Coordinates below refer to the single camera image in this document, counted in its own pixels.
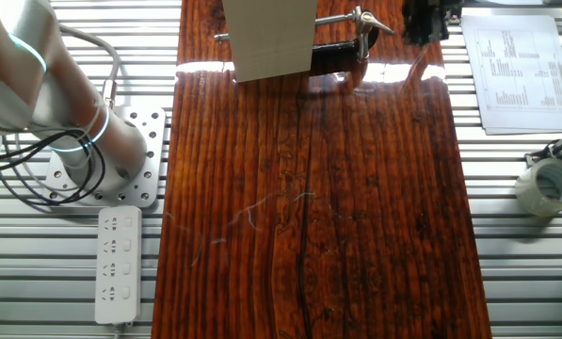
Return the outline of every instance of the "electrical outlet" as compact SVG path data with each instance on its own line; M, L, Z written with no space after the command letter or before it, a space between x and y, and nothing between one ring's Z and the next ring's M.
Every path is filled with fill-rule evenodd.
M133 206L99 213L95 319L99 324L133 321L140 310L142 214Z

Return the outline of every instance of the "white cable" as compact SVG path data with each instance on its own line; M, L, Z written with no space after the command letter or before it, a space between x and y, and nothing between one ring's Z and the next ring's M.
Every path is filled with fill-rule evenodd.
M113 325L113 339L120 339L122 324Z

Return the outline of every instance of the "metal slotted table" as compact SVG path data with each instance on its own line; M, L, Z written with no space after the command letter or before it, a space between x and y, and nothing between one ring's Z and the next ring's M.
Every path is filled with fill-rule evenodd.
M175 83L180 1L52 1L59 20L111 42L122 68L118 105L163 107L169 125ZM562 42L562 8L466 8L465 14L548 14ZM442 43L462 167L494 337L562 337L562 215L546 226L517 205L514 181L523 154L558 136L487 137L481 129L460 28ZM83 41L65 37L72 55L99 88L110 58ZM164 145L154 210L143 220L142 307L126 334L148 338L163 195ZM50 153L30 166L44 176ZM23 192L19 182L12 181ZM0 338L110 338L94 323L96 215L44 215L16 201L0 183Z

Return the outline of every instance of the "roll of tape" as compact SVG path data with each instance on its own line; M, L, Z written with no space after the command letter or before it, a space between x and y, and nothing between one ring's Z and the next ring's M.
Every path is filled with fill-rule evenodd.
M550 217L562 211L562 161L543 159L515 184L517 200L529 213Z

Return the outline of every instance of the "metal clamp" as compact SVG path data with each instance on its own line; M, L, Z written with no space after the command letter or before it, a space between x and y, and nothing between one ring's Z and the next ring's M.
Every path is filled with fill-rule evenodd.
M373 29L378 29L386 34L392 35L391 28L382 24L370 11L362 11L360 6L356 6L349 14L333 15L325 18L318 18L315 25L338 24L351 21L356 24L356 34L358 35L358 61L363 62L369 56L368 34ZM216 34L214 39L218 42L228 41L230 36L228 33Z

